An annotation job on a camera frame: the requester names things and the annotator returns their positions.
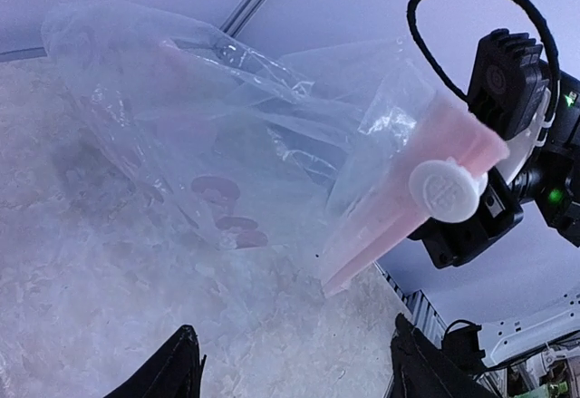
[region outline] white cap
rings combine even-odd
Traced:
[[[415,203],[445,223],[460,223],[475,214],[479,196],[487,185],[487,173],[474,179],[452,158],[426,160],[415,167],[409,178]]]

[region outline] plastic wrap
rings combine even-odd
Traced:
[[[211,25],[120,3],[60,7],[43,38],[138,187],[217,248],[306,243],[329,293],[428,217],[394,194],[413,164],[453,157],[477,175],[506,156],[436,96],[402,41],[274,61]]]

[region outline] granite surface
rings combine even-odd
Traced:
[[[307,240],[216,251],[172,215],[95,148],[48,60],[0,64],[0,398],[103,396],[184,323],[202,396],[382,397],[405,308],[377,269],[325,299]]]

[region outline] green light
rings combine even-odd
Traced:
[[[556,188],[550,191],[550,194],[547,196],[547,201],[549,201],[553,205],[557,205],[558,203],[560,203],[560,201],[562,201],[563,198],[564,192],[561,189]]]
[[[578,94],[575,92],[570,92],[564,96],[565,104],[568,105],[568,108],[571,107],[576,103],[576,99],[578,99]]]

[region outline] pink circle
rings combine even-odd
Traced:
[[[222,217],[216,221],[216,228],[220,230],[230,230],[232,228],[239,228],[240,231],[244,230],[256,230],[257,222],[251,218],[245,217]]]
[[[191,181],[191,190],[210,203],[236,201],[241,195],[239,186],[232,180],[219,176],[200,176]]]
[[[265,247],[268,245],[268,237],[259,230],[242,232],[236,237],[237,248]]]

